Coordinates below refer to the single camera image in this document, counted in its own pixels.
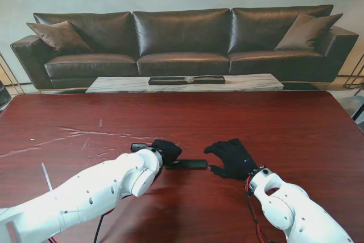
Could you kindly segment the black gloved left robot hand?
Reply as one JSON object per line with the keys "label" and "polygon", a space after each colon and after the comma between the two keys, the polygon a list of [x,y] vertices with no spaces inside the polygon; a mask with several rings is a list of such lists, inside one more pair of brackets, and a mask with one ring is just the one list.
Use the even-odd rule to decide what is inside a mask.
{"label": "black gloved left robot hand", "polygon": [[182,152],[182,149],[173,142],[162,139],[154,140],[151,147],[156,149],[161,155],[163,165],[165,166],[173,165]]}

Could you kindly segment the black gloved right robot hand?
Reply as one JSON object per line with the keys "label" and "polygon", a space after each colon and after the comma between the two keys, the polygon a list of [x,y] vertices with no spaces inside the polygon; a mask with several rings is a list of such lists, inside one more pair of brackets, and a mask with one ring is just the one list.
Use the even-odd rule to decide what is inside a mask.
{"label": "black gloved right robot hand", "polygon": [[205,154],[214,154],[220,158],[224,167],[209,165],[208,169],[223,179],[245,181],[249,175],[258,172],[259,167],[238,138],[218,141],[204,150]]}

